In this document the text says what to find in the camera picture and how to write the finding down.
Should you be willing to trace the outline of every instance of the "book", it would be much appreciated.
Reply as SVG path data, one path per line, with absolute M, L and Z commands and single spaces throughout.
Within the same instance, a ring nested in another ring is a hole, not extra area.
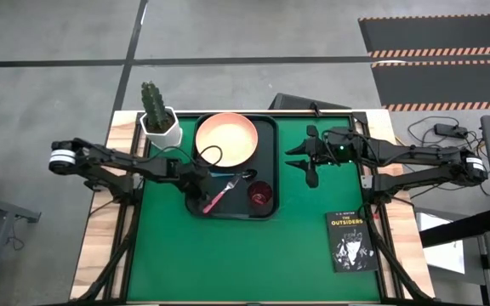
M 368 225 L 356 212 L 328 212 L 327 223 L 330 256 L 336 273 L 378 268 Z

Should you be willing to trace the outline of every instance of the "green mat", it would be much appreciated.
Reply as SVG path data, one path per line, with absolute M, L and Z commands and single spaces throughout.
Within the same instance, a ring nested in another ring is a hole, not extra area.
M 182 118 L 181 148 L 196 123 Z M 280 207 L 267 221 L 196 218 L 170 184 L 147 183 L 129 282 L 129 301 L 379 301 L 375 272 L 334 273 L 325 213 L 362 202 L 354 164 L 320 167 L 320 185 L 284 164 L 305 127 L 349 126 L 347 118 L 276 117 Z M 168 156 L 179 156 L 169 152 Z

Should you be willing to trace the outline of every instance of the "white paper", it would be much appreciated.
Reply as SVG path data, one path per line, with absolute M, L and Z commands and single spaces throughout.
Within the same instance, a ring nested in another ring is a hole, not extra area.
M 419 213 L 419 230 L 427 230 L 450 222 L 429 214 Z M 454 241 L 434 247 L 431 246 L 425 248 L 423 251 L 427 264 L 464 274 L 463 241 Z

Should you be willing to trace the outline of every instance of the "red cup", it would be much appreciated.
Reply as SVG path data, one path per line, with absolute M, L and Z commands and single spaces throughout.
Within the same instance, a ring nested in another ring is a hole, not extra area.
M 248 186 L 247 194 L 253 204 L 264 205 L 271 200 L 273 190 L 268 183 L 256 181 Z

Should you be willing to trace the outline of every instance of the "concrete floor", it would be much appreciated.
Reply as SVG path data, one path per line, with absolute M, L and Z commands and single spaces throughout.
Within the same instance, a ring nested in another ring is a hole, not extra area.
M 0 0 L 0 60 L 123 59 L 139 0 Z M 136 58 L 366 55 L 357 18 L 490 13 L 490 0 L 151 0 Z M 0 199 L 38 209 L 41 222 L 18 223 L 26 247 L 6 248 L 0 305 L 64 302 L 71 290 L 91 192 L 75 177 L 48 171 L 53 140 L 105 140 L 121 67 L 0 68 Z M 379 108 L 366 64 L 134 67 L 123 109 L 140 108 L 153 80 L 169 105 L 265 109 L 278 92 L 355 108 Z M 449 112 L 477 128 L 487 111 Z M 396 134 L 426 113 L 396 113 Z M 418 206 L 463 214 L 490 207 L 478 189 L 433 190 Z M 441 285 L 447 301 L 474 290 Z

